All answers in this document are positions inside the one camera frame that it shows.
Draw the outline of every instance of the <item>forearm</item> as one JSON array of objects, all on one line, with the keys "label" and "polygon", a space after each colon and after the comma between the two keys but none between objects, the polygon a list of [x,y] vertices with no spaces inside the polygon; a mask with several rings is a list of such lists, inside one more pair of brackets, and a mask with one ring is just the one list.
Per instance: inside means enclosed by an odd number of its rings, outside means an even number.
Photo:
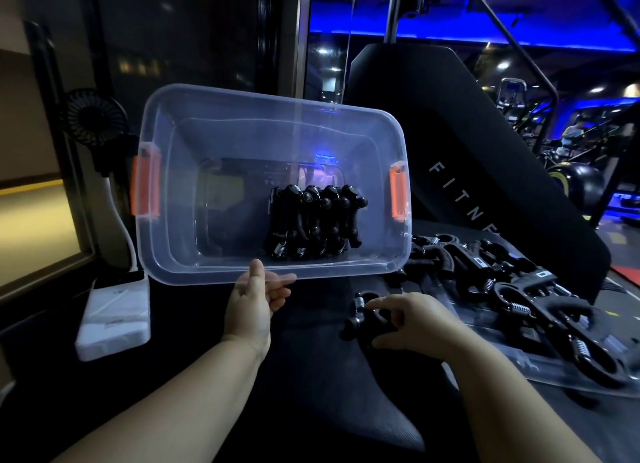
[{"label": "forearm", "polygon": [[479,336],[471,336],[449,365],[484,463],[600,461],[514,365]]},{"label": "forearm", "polygon": [[209,463],[243,410],[259,365],[248,344],[222,341],[56,461]]}]

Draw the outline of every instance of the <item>white cable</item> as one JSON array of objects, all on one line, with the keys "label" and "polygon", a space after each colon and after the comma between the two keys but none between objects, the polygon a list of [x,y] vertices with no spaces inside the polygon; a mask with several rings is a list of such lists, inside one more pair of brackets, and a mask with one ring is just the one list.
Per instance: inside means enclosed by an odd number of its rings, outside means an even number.
[{"label": "white cable", "polygon": [[120,213],[118,212],[118,209],[116,208],[116,204],[113,201],[113,192],[111,192],[111,181],[109,180],[109,177],[104,178],[104,188],[107,191],[107,198],[109,200],[109,207],[111,208],[111,212],[113,212],[113,216],[116,218],[116,220],[118,221],[118,225],[120,226],[120,230],[122,231],[122,234],[124,235],[125,239],[127,240],[127,245],[129,246],[129,255],[131,256],[131,269],[129,270],[129,272],[134,272],[138,270],[138,257],[136,256],[136,248],[133,245],[133,240],[131,238],[131,236],[129,235],[129,231],[127,230],[127,226],[124,225],[124,222],[122,222],[122,218],[120,217]]}]

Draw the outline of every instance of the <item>red floor marking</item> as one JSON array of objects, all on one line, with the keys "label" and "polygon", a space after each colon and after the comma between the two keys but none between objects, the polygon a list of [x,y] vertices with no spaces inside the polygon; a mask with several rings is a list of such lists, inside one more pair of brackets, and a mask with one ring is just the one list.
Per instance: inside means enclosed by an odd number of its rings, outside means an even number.
[{"label": "red floor marking", "polygon": [[636,286],[640,286],[640,269],[623,268],[620,266],[612,266],[611,269],[628,279],[628,281],[631,281]]}]

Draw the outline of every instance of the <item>black fan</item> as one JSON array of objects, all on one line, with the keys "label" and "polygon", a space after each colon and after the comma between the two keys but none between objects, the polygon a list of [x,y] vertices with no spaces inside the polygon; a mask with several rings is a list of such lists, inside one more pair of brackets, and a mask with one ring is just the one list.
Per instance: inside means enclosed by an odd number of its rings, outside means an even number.
[{"label": "black fan", "polygon": [[74,89],[60,104],[60,119],[65,133],[91,150],[96,170],[108,176],[129,136],[122,106],[95,89]]}]

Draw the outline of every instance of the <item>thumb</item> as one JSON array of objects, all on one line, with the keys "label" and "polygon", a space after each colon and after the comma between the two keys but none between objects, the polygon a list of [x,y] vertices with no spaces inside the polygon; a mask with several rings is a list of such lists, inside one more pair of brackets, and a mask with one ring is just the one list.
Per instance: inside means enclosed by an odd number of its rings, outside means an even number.
[{"label": "thumb", "polygon": [[254,259],[249,265],[249,280],[245,295],[251,298],[264,297],[264,265],[260,259]]},{"label": "thumb", "polygon": [[373,348],[388,348],[389,350],[403,350],[402,337],[398,332],[385,333],[377,336],[371,342]]}]

